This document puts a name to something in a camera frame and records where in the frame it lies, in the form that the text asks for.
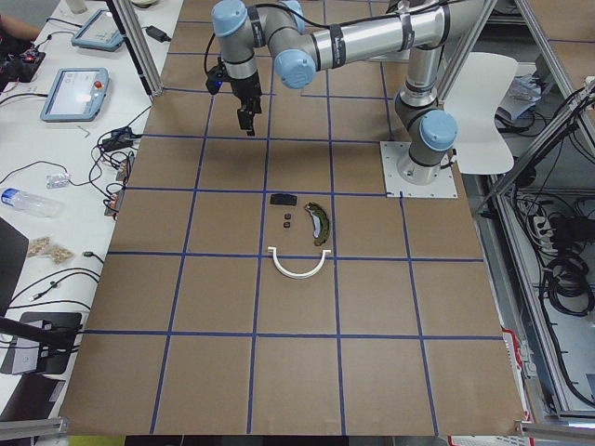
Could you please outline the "black brake pad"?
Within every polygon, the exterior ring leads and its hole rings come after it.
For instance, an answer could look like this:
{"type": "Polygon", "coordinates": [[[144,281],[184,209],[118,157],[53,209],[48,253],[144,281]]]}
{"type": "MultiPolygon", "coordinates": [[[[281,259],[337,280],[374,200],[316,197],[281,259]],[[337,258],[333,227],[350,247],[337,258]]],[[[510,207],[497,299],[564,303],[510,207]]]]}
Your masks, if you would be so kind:
{"type": "Polygon", "coordinates": [[[270,197],[271,205],[296,206],[298,197],[290,193],[273,193],[270,197]]]}

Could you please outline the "black power adapter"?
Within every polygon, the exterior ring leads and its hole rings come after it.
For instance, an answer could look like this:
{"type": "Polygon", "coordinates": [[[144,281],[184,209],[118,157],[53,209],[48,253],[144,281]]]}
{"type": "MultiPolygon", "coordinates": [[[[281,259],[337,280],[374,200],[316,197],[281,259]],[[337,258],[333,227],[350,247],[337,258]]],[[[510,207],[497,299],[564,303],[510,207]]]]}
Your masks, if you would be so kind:
{"type": "Polygon", "coordinates": [[[163,43],[163,42],[170,42],[171,41],[171,37],[164,32],[163,30],[155,27],[155,26],[147,26],[145,28],[145,32],[148,36],[150,36],[152,39],[156,40],[157,42],[163,43]]]}

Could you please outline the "green brake shoe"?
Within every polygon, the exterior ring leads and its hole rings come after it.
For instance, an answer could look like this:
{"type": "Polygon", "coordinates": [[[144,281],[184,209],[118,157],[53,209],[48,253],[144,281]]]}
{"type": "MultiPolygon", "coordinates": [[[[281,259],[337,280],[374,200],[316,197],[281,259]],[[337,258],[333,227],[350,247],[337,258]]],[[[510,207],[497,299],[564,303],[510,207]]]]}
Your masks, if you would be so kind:
{"type": "Polygon", "coordinates": [[[324,245],[330,234],[330,219],[326,211],[315,202],[308,202],[304,209],[311,216],[313,224],[313,242],[315,246],[324,245]]]}

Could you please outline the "far teach pendant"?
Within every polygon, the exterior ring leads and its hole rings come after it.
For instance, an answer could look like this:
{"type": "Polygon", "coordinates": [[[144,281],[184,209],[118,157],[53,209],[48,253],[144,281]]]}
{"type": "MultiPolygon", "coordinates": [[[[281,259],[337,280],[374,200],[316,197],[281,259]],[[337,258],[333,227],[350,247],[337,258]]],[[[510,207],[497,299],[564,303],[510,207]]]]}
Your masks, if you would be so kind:
{"type": "Polygon", "coordinates": [[[109,9],[99,9],[71,39],[73,46],[113,52],[124,42],[124,37],[109,9]]]}

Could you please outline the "teach pendant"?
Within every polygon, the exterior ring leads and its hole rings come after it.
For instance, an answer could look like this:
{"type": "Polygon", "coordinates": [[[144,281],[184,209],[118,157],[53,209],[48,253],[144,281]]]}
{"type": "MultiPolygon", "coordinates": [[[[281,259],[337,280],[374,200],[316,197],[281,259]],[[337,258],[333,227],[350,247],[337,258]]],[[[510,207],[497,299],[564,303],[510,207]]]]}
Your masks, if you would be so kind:
{"type": "Polygon", "coordinates": [[[91,122],[99,114],[110,83],[105,68],[59,69],[40,119],[47,123],[91,122]]]}
{"type": "Polygon", "coordinates": [[[124,42],[124,37],[109,9],[99,9],[71,39],[73,46],[113,52],[124,42]]]}

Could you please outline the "near teach pendant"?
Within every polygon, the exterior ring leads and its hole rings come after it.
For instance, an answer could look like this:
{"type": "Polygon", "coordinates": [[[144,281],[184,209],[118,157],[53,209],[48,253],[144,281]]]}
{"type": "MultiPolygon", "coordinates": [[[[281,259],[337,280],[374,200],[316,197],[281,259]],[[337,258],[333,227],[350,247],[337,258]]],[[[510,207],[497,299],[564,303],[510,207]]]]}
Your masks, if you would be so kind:
{"type": "Polygon", "coordinates": [[[110,83],[105,68],[59,69],[40,119],[47,123],[91,122],[99,114],[110,83]]]}

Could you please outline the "clear plastic water bottle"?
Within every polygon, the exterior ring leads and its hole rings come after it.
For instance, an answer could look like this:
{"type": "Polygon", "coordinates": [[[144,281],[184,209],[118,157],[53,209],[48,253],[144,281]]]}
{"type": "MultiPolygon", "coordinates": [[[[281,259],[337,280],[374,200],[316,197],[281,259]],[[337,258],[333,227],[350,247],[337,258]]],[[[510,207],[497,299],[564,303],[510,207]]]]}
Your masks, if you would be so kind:
{"type": "Polygon", "coordinates": [[[60,202],[15,188],[1,189],[1,203],[31,216],[54,217],[63,208],[60,202]]]}

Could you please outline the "white plastic chair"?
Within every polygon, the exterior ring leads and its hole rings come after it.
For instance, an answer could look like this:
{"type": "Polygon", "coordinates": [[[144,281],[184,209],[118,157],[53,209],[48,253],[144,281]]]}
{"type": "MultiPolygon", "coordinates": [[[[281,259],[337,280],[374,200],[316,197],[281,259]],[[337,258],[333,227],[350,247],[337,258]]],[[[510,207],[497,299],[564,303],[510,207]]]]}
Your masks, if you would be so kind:
{"type": "Polygon", "coordinates": [[[455,80],[443,108],[457,122],[458,170],[468,175],[505,174],[513,156],[495,125],[496,110],[517,71],[508,56],[472,52],[455,80]]]}

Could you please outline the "bag of wooden pieces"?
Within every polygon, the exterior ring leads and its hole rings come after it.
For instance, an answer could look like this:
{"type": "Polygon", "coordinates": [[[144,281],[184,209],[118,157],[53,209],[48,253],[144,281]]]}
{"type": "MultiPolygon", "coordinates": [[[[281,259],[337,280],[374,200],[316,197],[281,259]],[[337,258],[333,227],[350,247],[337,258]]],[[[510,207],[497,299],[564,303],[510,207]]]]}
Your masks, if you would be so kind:
{"type": "Polygon", "coordinates": [[[61,265],[69,262],[74,257],[74,253],[59,243],[53,243],[49,237],[41,237],[29,242],[26,256],[46,257],[54,264],[61,265]]]}

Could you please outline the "white curved plastic bracket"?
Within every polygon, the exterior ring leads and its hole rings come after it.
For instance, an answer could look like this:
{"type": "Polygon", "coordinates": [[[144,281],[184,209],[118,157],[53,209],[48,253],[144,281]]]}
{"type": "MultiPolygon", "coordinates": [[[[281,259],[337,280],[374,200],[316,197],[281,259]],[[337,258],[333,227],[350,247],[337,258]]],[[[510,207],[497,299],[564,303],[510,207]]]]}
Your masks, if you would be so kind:
{"type": "Polygon", "coordinates": [[[287,263],[279,257],[276,246],[268,246],[267,252],[271,255],[271,261],[276,271],[292,280],[307,280],[316,276],[324,268],[326,260],[332,255],[330,249],[324,249],[318,256],[317,261],[297,259],[287,263]]]}

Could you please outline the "aluminium frame post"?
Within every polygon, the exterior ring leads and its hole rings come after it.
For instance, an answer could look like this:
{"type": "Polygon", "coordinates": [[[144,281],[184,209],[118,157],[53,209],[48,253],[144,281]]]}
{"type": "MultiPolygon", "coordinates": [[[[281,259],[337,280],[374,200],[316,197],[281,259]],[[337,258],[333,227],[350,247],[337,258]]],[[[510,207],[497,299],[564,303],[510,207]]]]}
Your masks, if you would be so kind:
{"type": "Polygon", "coordinates": [[[160,96],[163,93],[163,82],[132,4],[125,0],[106,0],[106,5],[123,36],[146,94],[151,98],[160,96]]]}

